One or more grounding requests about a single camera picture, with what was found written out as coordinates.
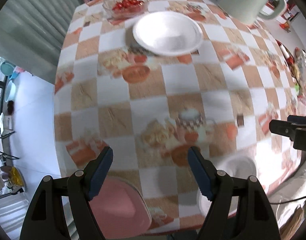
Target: blue gripper pad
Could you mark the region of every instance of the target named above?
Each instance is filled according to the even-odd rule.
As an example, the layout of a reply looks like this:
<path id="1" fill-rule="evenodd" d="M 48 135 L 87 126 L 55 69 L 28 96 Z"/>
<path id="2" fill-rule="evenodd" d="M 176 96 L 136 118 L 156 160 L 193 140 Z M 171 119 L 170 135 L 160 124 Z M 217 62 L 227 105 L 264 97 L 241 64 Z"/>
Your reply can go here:
<path id="1" fill-rule="evenodd" d="M 212 185 L 211 178 L 208 176 L 201 161 L 197 157 L 197 154 L 199 154 L 201 157 L 202 155 L 198 151 L 197 153 L 195 153 L 195 151 L 197 151 L 197 148 L 192 149 L 191 147 L 189 149 L 189 152 L 188 152 L 189 165 L 191 167 L 191 170 L 193 172 L 193 175 L 198 184 L 198 187 L 200 188 L 202 195 L 206 196 L 209 201 L 213 201 L 214 194 L 212 192 L 212 187 L 211 187 Z"/>
<path id="2" fill-rule="evenodd" d="M 113 162 L 113 150 L 109 148 L 101 160 L 99 166 L 94 172 L 93 176 L 90 179 L 89 192 L 87 193 L 88 201 L 91 201 L 95 196 L 100 192 L 100 189 L 103 185 L 106 175 L 109 172 L 111 164 Z"/>

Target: glass bowl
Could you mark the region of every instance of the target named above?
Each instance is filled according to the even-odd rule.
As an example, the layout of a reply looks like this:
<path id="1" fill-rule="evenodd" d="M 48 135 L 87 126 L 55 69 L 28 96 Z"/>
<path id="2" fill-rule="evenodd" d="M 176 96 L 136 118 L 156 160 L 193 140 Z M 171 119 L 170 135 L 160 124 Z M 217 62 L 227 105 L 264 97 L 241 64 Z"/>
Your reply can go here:
<path id="1" fill-rule="evenodd" d="M 147 10 L 149 0 L 142 0 L 142 1 L 143 3 L 141 5 L 131 6 L 130 8 L 127 9 L 123 8 L 120 11 L 114 11 L 113 7 L 116 5 L 117 2 L 122 2 L 122 0 L 104 0 L 103 8 L 114 19 L 131 18 L 139 14 L 142 14 Z"/>

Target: orange object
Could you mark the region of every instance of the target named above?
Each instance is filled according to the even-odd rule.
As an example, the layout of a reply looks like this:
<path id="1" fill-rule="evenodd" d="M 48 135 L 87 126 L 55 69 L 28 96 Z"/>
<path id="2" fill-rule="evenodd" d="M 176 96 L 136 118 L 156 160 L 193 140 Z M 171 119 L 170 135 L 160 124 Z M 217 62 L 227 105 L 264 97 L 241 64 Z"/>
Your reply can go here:
<path id="1" fill-rule="evenodd" d="M 96 154 L 91 148 L 85 147 L 76 151 L 73 155 L 71 155 L 71 158 L 76 166 L 80 167 L 88 163 L 90 160 L 94 160 L 96 158 Z"/>
<path id="2" fill-rule="evenodd" d="M 149 74 L 150 69 L 145 65 L 134 65 L 122 70 L 124 80 L 130 84 L 144 82 Z"/>
<path id="3" fill-rule="evenodd" d="M 178 56 L 177 59 L 179 60 L 180 63 L 183 63 L 183 64 L 191 64 L 192 63 L 192 56 L 191 56 L 191 54 L 186 54 L 186 55 Z"/>
<path id="4" fill-rule="evenodd" d="M 288 30 L 288 29 L 290 29 L 290 24 L 286 21 L 285 23 L 281 23 L 281 24 L 280 24 L 280 27 L 281 27 L 283 30 Z"/>
<path id="5" fill-rule="evenodd" d="M 64 82 L 63 82 L 63 80 L 61 78 L 59 78 L 55 82 L 55 91 L 54 91 L 54 93 L 56 94 L 63 86 L 64 86 Z"/>
<path id="6" fill-rule="evenodd" d="M 179 167 L 189 166 L 187 156 L 188 156 L 188 150 L 192 146 L 193 146 L 192 144 L 185 144 L 173 149 L 171 151 L 171 157 L 173 162 Z"/>
<path id="7" fill-rule="evenodd" d="M 267 120 L 265 121 L 265 123 L 261 127 L 264 135 L 267 135 L 267 133 L 269 132 L 269 124 L 270 124 L 271 121 L 272 121 L 272 117 L 268 116 Z"/>
<path id="8" fill-rule="evenodd" d="M 275 76 L 277 79 L 280 79 L 281 75 L 280 75 L 280 72 L 279 72 L 279 70 L 277 69 L 276 66 L 270 67 L 270 70 L 272 71 L 272 73 L 274 74 L 274 76 Z"/>
<path id="9" fill-rule="evenodd" d="M 135 63 L 144 63 L 147 60 L 147 56 L 145 55 L 135 55 L 134 56 L 134 61 Z"/>
<path id="10" fill-rule="evenodd" d="M 187 143 L 195 143 L 198 139 L 198 133 L 197 132 L 186 132 L 184 135 L 185 141 Z"/>
<path id="11" fill-rule="evenodd" d="M 229 138 L 229 140 L 234 140 L 237 136 L 237 127 L 235 124 L 228 124 L 227 127 L 226 127 L 226 134 Z"/>
<path id="12" fill-rule="evenodd" d="M 82 27 L 77 28 L 75 31 L 73 31 L 74 34 L 80 34 L 81 31 L 83 30 Z"/>
<path id="13" fill-rule="evenodd" d="M 266 119 L 266 113 L 265 114 L 261 114 L 258 118 L 259 123 L 261 124 L 264 120 Z"/>
<path id="14" fill-rule="evenodd" d="M 198 13 L 187 13 L 186 16 L 189 16 L 192 20 L 203 22 L 206 18 Z"/>
<path id="15" fill-rule="evenodd" d="M 231 52 L 230 52 L 229 49 L 222 49 L 222 50 L 219 51 L 218 53 L 219 53 L 219 56 L 221 57 L 221 60 L 224 60 L 224 57 L 225 57 L 226 55 L 231 54 Z"/>
<path id="16" fill-rule="evenodd" d="M 66 150 L 72 151 L 74 148 L 77 148 L 80 145 L 79 141 L 73 141 L 72 143 L 66 145 Z"/>
<path id="17" fill-rule="evenodd" d="M 225 16 L 225 13 L 224 12 L 218 12 L 217 15 L 223 19 L 223 20 L 226 20 L 226 16 Z"/>
<path id="18" fill-rule="evenodd" d="M 250 58 L 247 55 L 243 55 L 243 58 L 241 58 L 239 55 L 234 54 L 232 55 L 228 60 L 226 60 L 226 64 L 229 65 L 229 67 L 234 70 L 237 67 L 244 64 L 244 62 L 250 60 Z"/>

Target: white tile floor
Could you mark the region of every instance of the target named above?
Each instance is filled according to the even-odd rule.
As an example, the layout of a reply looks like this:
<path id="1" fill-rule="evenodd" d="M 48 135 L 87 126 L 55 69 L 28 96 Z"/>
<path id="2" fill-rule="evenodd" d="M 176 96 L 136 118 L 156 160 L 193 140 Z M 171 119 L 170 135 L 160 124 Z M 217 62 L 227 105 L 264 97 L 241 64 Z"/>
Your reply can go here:
<path id="1" fill-rule="evenodd" d="M 295 47 L 304 48 L 295 31 L 285 32 L 275 20 L 266 24 L 291 52 Z M 20 158 L 14 164 L 24 175 L 26 195 L 31 200 L 43 176 L 60 177 L 53 130 L 54 86 L 28 72 L 21 73 L 14 83 L 17 86 L 13 114 L 16 133 L 10 138 L 10 147 L 12 154 Z"/>

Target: wall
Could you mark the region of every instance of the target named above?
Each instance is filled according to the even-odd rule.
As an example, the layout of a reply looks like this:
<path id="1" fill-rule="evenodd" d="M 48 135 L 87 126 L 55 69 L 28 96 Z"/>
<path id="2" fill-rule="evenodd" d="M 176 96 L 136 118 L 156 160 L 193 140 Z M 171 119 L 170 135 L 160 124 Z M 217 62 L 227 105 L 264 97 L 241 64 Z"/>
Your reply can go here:
<path id="1" fill-rule="evenodd" d="M 306 19 L 303 14 L 299 14 L 292 22 L 291 26 L 301 39 L 306 51 Z"/>
<path id="2" fill-rule="evenodd" d="M 264 21 L 264 23 L 269 28 L 273 37 L 282 42 L 283 45 L 286 46 L 292 54 L 294 54 L 296 47 L 305 50 L 301 39 L 298 37 L 297 33 L 293 30 L 292 27 L 291 32 L 287 33 L 277 24 L 276 21 Z"/>

